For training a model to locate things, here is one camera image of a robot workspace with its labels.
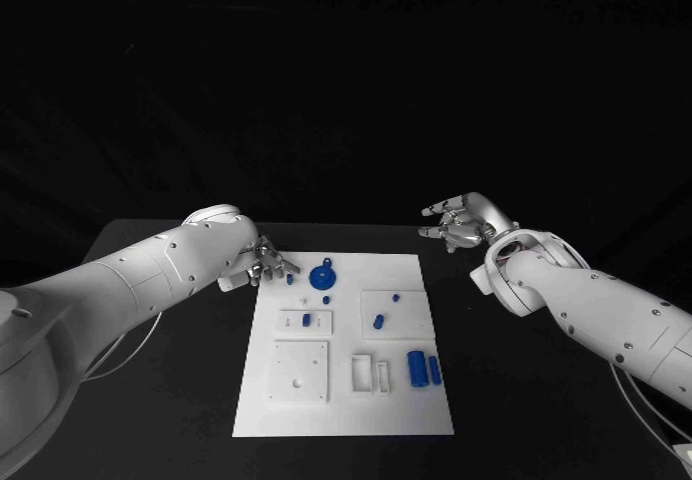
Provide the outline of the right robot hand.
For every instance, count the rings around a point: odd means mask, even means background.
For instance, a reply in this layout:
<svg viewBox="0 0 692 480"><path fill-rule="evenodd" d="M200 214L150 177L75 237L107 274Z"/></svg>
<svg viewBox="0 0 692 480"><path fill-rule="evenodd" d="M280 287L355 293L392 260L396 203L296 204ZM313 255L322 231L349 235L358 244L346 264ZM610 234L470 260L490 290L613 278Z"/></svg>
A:
<svg viewBox="0 0 692 480"><path fill-rule="evenodd" d="M421 210L421 215L440 216L435 226L418 228L418 235L441 240L448 253L476 248L483 243L492 245L503 235L519 229L519 223L479 192L434 203Z"/></svg>

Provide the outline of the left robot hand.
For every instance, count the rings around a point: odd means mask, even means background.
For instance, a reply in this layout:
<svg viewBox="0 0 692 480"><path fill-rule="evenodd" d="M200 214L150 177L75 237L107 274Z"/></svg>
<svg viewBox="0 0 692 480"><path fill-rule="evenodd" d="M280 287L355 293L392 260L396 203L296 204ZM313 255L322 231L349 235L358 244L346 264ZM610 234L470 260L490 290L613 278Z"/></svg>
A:
<svg viewBox="0 0 692 480"><path fill-rule="evenodd" d="M245 249L238 257L235 266L247 274L249 285L257 287L262 281L285 275L297 275L301 269L294 265L274 248L268 237L261 235L252 246Z"/></svg>

